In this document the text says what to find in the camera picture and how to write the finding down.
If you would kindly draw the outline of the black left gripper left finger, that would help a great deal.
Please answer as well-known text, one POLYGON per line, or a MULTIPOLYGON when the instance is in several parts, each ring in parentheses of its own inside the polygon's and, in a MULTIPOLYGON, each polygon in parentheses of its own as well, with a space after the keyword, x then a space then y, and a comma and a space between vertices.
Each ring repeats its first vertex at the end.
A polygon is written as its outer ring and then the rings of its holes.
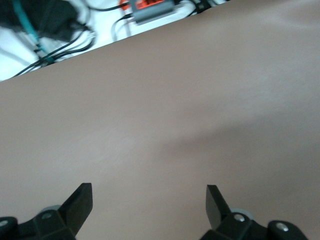
POLYGON ((2 240, 75 240, 93 209, 91 183, 82 183, 59 207, 49 207, 18 223, 13 216, 0 218, 2 240))

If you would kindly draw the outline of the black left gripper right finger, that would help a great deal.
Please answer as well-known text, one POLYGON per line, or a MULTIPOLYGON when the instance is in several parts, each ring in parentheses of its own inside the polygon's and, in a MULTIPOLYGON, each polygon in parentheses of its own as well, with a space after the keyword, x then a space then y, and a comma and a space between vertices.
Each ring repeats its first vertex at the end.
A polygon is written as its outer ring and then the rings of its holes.
POLYGON ((202 240, 307 240, 294 224, 272 220, 262 226, 246 214, 232 212, 216 185, 206 187, 206 214, 211 226, 202 240))

